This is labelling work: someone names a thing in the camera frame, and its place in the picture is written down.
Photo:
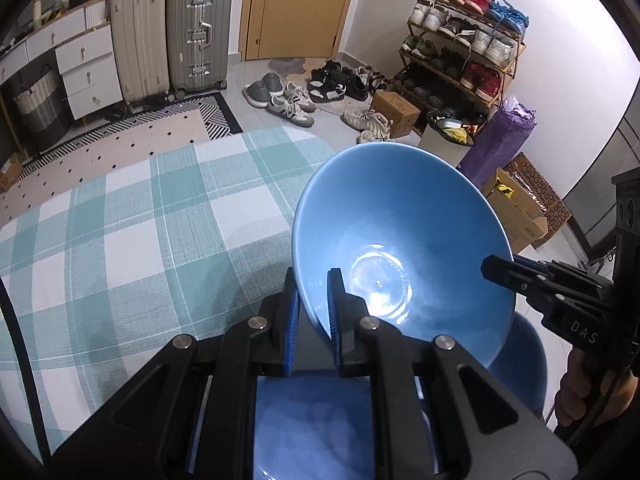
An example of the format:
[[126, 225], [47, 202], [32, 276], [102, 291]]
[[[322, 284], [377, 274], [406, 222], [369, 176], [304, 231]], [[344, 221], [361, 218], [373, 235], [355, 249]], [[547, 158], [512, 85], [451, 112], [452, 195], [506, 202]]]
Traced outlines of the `right hand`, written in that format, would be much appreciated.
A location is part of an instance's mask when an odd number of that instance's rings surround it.
[[[561, 427], [568, 427], [587, 413], [586, 397], [591, 382], [584, 367], [585, 353], [573, 348], [567, 357], [567, 370], [554, 398], [554, 412]], [[639, 403], [639, 378], [631, 372], [623, 374], [612, 392], [608, 404], [596, 422], [601, 425], [613, 420]]]

